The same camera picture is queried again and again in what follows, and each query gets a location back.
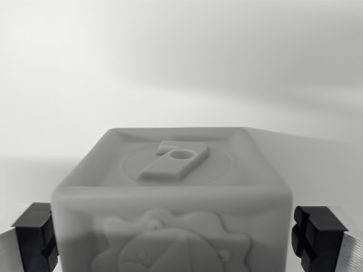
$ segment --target circular recess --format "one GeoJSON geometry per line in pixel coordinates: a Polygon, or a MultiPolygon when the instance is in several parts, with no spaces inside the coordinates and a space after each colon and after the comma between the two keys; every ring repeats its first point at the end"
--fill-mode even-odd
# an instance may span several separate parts
{"type": "Polygon", "coordinates": [[[175,150],[170,153],[170,156],[174,159],[185,160],[195,156],[195,153],[190,150],[175,150]]]}

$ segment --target gray 3d printed cube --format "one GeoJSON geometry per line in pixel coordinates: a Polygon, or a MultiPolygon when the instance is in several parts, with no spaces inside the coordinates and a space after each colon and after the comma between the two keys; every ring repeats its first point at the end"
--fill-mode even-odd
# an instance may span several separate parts
{"type": "Polygon", "coordinates": [[[283,272],[291,209],[233,127],[111,129],[52,197],[64,272],[283,272]]]}

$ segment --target embossed figure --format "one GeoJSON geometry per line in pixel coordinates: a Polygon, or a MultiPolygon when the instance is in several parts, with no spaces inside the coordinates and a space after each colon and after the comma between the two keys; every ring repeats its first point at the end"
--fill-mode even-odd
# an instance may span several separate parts
{"type": "Polygon", "coordinates": [[[151,210],[136,222],[108,218],[104,232],[109,248],[96,256],[93,272],[105,271],[104,264],[109,265],[107,271],[118,272],[248,271],[244,260],[249,238],[227,233],[212,212],[175,216],[151,210]]]}

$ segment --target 3d printed part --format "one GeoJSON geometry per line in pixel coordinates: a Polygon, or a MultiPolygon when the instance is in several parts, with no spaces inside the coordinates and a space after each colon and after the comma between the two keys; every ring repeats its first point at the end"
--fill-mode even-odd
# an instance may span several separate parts
{"type": "Polygon", "coordinates": [[[52,272],[57,264],[50,203],[18,203],[0,219],[0,272],[52,272]]]}
{"type": "Polygon", "coordinates": [[[284,271],[291,208],[243,128],[109,130],[52,196],[64,272],[284,271]]]}
{"type": "Polygon", "coordinates": [[[33,203],[12,225],[24,272],[51,272],[58,262],[50,203],[33,203]]]}
{"type": "Polygon", "coordinates": [[[305,272],[334,272],[346,227],[328,207],[295,209],[292,246],[305,272]]]}

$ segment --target cube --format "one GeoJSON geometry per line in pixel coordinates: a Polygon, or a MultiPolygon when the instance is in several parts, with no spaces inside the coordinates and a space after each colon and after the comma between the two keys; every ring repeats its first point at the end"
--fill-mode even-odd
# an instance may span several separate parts
{"type": "Polygon", "coordinates": [[[64,272],[283,272],[291,209],[240,127],[111,129],[52,196],[64,272]]]}

